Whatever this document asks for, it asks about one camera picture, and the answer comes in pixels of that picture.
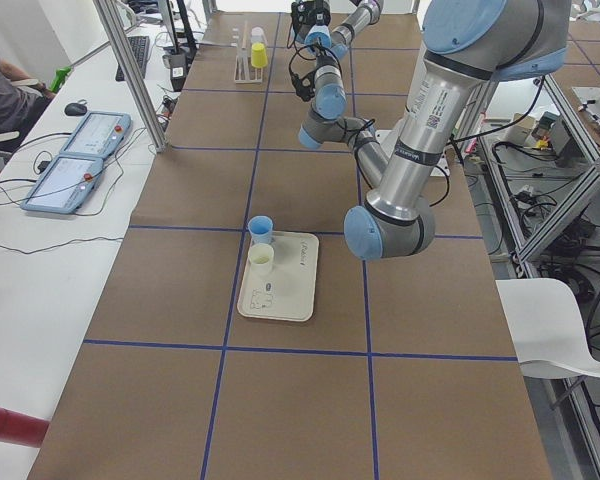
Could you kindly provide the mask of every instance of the person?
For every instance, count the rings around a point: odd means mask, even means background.
[[[20,132],[17,138],[0,142],[0,150],[18,148],[55,96],[42,82],[31,87],[41,95],[11,84],[29,78],[24,70],[0,58],[0,133]]]

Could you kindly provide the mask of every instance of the black keyboard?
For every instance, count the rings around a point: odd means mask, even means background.
[[[127,37],[129,45],[131,45],[131,51],[133,56],[136,57],[138,67],[140,67],[140,73],[142,78],[147,72],[147,60],[149,59],[149,37],[138,35],[134,37]],[[122,82],[124,80],[124,72],[120,65],[118,65],[118,71],[116,72],[116,82]]]

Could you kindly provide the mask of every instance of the tray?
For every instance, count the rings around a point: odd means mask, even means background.
[[[240,314],[289,322],[309,320],[313,314],[318,245],[318,238],[310,233],[274,231],[271,273],[257,275],[246,262],[238,297]]]

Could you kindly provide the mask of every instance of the black mouse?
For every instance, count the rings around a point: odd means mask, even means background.
[[[87,113],[87,106],[77,102],[68,103],[67,106],[64,107],[64,113],[70,117],[81,117]]]

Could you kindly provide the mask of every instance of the white table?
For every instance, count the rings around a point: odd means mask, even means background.
[[[133,34],[149,35],[154,45],[159,32],[158,27],[146,26]],[[156,107],[164,95],[160,86],[171,88],[161,57],[162,50],[152,48],[145,76]],[[114,80],[116,66],[107,48],[77,67],[28,138],[71,132],[80,117],[67,117],[63,110],[79,99],[87,100],[91,110],[129,113],[133,129],[142,127],[126,83]],[[0,180],[36,178],[32,164],[38,152],[56,154],[65,140],[52,137],[24,148],[14,155]],[[50,217],[25,213],[13,204],[0,206],[0,244],[33,250],[77,238],[123,237],[154,153],[145,132],[121,158],[124,176],[97,216]],[[100,208],[119,172],[115,164],[107,169],[82,213]],[[30,183],[4,186],[14,199],[24,198],[31,188]],[[5,201],[0,192],[0,203]],[[119,242],[94,241],[34,255],[0,249],[0,406],[52,417],[119,246]],[[37,449],[0,443],[0,480],[26,478],[37,453]]]

